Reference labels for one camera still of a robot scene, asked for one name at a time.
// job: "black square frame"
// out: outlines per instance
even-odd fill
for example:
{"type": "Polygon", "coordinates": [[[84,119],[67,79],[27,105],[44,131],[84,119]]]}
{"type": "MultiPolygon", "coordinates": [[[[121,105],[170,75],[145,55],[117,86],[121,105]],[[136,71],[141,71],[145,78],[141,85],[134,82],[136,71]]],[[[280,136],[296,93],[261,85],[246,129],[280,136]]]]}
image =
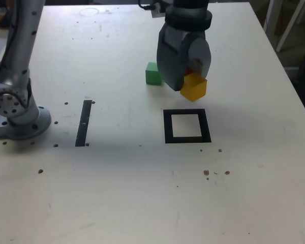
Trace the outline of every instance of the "black square frame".
{"type": "Polygon", "coordinates": [[[165,143],[206,143],[211,142],[207,117],[204,109],[164,109],[164,131],[165,143]],[[201,136],[192,137],[174,137],[172,115],[175,114],[197,114],[201,136]]]}

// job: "cube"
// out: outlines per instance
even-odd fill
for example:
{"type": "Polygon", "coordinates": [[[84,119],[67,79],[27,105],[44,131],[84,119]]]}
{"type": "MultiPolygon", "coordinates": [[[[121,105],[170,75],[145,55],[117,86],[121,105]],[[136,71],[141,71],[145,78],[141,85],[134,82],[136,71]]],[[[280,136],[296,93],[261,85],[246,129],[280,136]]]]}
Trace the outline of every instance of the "cube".
{"type": "Polygon", "coordinates": [[[206,91],[207,80],[197,73],[191,73],[184,77],[184,84],[180,93],[186,99],[194,102],[202,98],[206,94],[206,91]]]}
{"type": "Polygon", "coordinates": [[[156,63],[148,63],[146,68],[146,83],[148,85],[162,85],[162,76],[158,72],[156,63]]]}

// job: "yellow cube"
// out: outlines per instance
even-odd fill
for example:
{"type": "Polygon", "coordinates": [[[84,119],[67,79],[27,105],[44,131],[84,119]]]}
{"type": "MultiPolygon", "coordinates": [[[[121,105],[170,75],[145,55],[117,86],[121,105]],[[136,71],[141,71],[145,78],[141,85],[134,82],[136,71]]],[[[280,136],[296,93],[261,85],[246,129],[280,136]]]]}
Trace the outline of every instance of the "yellow cube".
{"type": "Polygon", "coordinates": [[[180,91],[183,97],[194,102],[202,98],[207,91],[207,80],[196,73],[184,77],[184,84],[180,91]]]}

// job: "green cube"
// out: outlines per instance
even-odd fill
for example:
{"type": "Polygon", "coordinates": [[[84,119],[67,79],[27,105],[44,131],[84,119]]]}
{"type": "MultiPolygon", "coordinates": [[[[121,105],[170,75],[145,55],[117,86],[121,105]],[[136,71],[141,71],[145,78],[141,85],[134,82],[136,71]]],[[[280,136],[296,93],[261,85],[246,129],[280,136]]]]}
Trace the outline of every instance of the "green cube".
{"type": "Polygon", "coordinates": [[[146,83],[148,85],[162,85],[162,76],[158,72],[156,63],[148,63],[146,68],[146,83]]]}

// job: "table surface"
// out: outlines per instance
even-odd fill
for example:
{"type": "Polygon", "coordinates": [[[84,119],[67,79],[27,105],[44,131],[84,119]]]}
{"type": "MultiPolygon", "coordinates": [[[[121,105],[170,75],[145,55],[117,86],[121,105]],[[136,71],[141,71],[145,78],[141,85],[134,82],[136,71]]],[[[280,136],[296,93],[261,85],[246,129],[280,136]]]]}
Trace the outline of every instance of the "table surface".
{"type": "Polygon", "coordinates": [[[208,91],[191,103],[145,84],[162,18],[44,8],[30,75],[52,125],[0,140],[0,244],[305,243],[305,109],[250,5],[209,9],[208,91]],[[75,147],[84,100],[89,146],[75,147]],[[212,143],[165,144],[163,109],[190,108],[212,143]]]}

